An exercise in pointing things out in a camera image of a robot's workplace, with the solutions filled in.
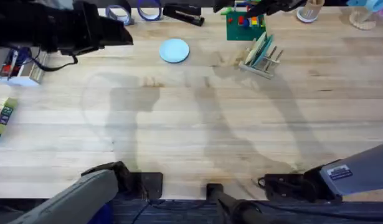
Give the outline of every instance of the wood grain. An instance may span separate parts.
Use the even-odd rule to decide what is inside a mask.
[[[126,27],[134,46],[106,47],[44,77],[38,88],[0,85],[19,99],[0,139],[0,198],[52,197],[92,166],[122,160],[164,174],[163,198],[204,198],[221,182],[237,198],[264,199],[252,179],[304,172],[383,143],[383,20],[365,32],[346,8],[303,24],[267,17],[284,49],[266,80],[232,66],[249,42],[226,41],[225,17],[202,27],[165,17]],[[189,58],[168,64],[162,41]],[[49,65],[70,61],[52,55]],[[347,200],[383,200],[383,190]]]

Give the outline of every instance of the round blue lid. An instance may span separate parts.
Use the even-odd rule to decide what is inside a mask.
[[[181,39],[165,40],[159,48],[159,56],[169,63],[179,63],[187,58],[190,48]]]

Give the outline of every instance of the cable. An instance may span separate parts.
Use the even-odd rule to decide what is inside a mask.
[[[6,47],[20,52],[20,48],[18,48],[18,47],[11,46],[11,45],[7,45]],[[67,65],[76,65],[76,64],[78,64],[78,58],[73,53],[71,53],[71,52],[67,52],[67,53],[69,53],[69,55],[73,58],[73,62],[72,63],[66,63],[65,65],[62,65],[62,66],[59,66],[59,67],[53,67],[52,68],[52,67],[48,67],[48,66],[42,65],[36,58],[32,57],[31,55],[29,55],[26,52],[28,58],[31,59],[41,70],[43,70],[45,72],[55,72],[57,70],[60,70],[61,68],[66,67]]]
[[[202,208],[206,204],[207,204],[207,200],[204,200],[202,203],[195,205],[195,206],[188,207],[188,208],[166,208],[166,207],[160,207],[158,205],[153,205],[153,204],[151,204],[151,201],[149,201],[149,205],[152,206],[153,208],[161,209],[161,210],[169,210],[169,211],[179,211],[179,212],[186,212],[186,211],[190,211],[193,209]]]
[[[137,215],[133,218],[133,221],[131,222],[131,224],[135,224],[137,219],[139,218],[139,216],[142,214],[142,212],[144,210],[146,210],[146,208],[149,206],[149,202],[147,202],[147,204],[139,211],[139,213],[137,213]]]
[[[299,214],[305,214],[305,215],[318,215],[318,216],[332,217],[332,218],[344,218],[344,219],[355,220],[355,221],[383,222],[383,217],[359,217],[359,216],[353,216],[353,215],[339,215],[339,214],[326,213],[326,212],[313,212],[308,210],[281,208],[281,207],[269,205],[259,201],[254,201],[254,203],[257,203],[259,205],[263,205],[272,209],[284,211],[284,212],[292,212],[292,213],[299,213]]]
[[[37,55],[35,56],[35,57],[33,57],[32,56],[32,51],[31,51],[31,54],[30,54],[30,56],[31,57],[33,57],[34,59],[37,59],[37,58],[39,58],[39,55],[40,55],[40,48],[39,48],[39,51],[37,52]],[[26,65],[26,64],[29,64],[29,63],[31,63],[32,62],[32,60],[31,59],[29,59],[29,61],[28,62],[23,62],[23,63],[20,63],[20,64],[16,64],[16,65],[18,65],[18,66],[21,66],[21,65]]]
[[[8,206],[6,206],[6,205],[0,205],[0,209],[5,209],[5,210],[10,211],[10,212],[25,213],[24,211],[21,211],[21,210],[12,208],[12,207],[8,207]]]

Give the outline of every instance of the red lego brick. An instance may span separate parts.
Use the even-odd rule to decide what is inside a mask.
[[[244,24],[244,17],[240,16],[239,17],[239,25],[242,25],[242,24]]]

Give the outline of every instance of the black stapler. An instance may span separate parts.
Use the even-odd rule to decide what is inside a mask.
[[[202,26],[205,21],[205,18],[201,17],[201,7],[187,3],[166,3],[163,14],[196,26]]]

